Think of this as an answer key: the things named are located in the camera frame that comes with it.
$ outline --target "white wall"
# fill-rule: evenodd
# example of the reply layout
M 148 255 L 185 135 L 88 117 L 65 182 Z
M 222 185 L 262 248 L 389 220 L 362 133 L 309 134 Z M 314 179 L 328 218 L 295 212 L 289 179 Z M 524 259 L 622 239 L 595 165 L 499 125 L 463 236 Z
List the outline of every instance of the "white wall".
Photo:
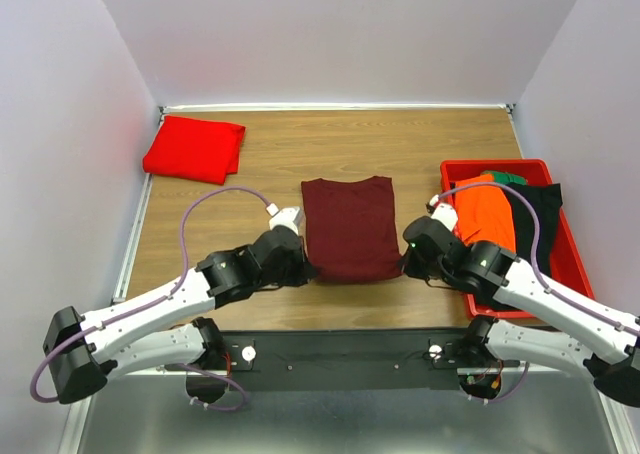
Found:
M 101 0 L 0 0 L 0 38 L 0 450 L 54 453 L 29 379 L 51 315 L 112 293 L 157 110 Z
M 162 105 L 514 102 L 575 0 L 104 0 Z
M 578 0 L 515 121 L 523 154 L 562 182 L 597 298 L 640 315 L 639 26 L 638 0 Z

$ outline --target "green cloth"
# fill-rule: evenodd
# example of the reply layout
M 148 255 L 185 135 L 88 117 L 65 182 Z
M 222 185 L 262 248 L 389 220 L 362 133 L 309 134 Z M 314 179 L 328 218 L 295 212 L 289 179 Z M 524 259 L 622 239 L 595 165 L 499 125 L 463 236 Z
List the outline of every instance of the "green cloth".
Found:
M 527 185 L 527 180 L 524 177 L 516 176 L 510 172 L 484 171 L 483 174 L 491 174 L 493 176 L 493 180 L 499 184 L 509 184 L 510 182 L 513 182 L 524 186 Z

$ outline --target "wooden tabletop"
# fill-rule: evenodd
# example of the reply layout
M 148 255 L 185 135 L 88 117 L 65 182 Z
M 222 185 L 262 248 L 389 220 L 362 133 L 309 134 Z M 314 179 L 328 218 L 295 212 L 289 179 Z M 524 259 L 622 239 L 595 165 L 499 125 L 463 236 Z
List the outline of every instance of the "wooden tabletop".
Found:
M 237 175 L 226 185 L 260 190 L 280 207 L 302 206 L 300 181 L 319 177 L 393 179 L 400 251 L 402 231 L 440 192 L 446 159 L 518 158 L 502 109 L 198 112 L 177 115 L 247 127 Z M 184 210 L 217 186 L 155 176 L 127 298 L 177 277 L 178 224 Z M 205 201 L 187 223 L 191 265 L 212 251 L 249 244 L 266 229 L 262 203 L 241 192 Z M 408 277 L 368 285 L 311 283 L 257 293 L 209 313 L 221 329 L 339 329 L 463 326 L 461 296 Z

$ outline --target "red basket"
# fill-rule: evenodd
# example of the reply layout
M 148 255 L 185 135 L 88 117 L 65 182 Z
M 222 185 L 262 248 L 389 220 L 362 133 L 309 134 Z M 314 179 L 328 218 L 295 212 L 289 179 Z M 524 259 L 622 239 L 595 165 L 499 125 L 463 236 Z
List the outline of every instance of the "red basket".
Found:
M 454 187 L 455 182 L 479 176 L 484 171 L 510 172 L 524 177 L 527 183 L 532 186 L 547 186 L 553 183 L 546 164 L 539 159 L 444 161 L 440 165 L 442 189 L 443 191 L 449 190 Z M 560 210 L 558 233 L 551 252 L 551 277 L 574 291 L 594 299 L 578 248 L 562 209 Z M 476 304 L 475 298 L 471 294 L 464 294 L 464 296 L 469 317 L 478 315 L 500 319 L 530 319 L 534 317 L 524 311 L 495 311 L 490 307 Z

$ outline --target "folded red cloth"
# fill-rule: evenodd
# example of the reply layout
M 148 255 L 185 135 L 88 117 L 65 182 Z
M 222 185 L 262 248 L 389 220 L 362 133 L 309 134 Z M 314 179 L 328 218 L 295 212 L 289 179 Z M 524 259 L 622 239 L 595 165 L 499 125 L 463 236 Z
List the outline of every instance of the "folded red cloth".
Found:
M 301 188 L 307 251 L 319 280 L 358 283 L 400 275 L 391 179 L 316 179 Z
M 142 160 L 145 172 L 224 184 L 238 172 L 245 128 L 229 122 L 167 116 Z

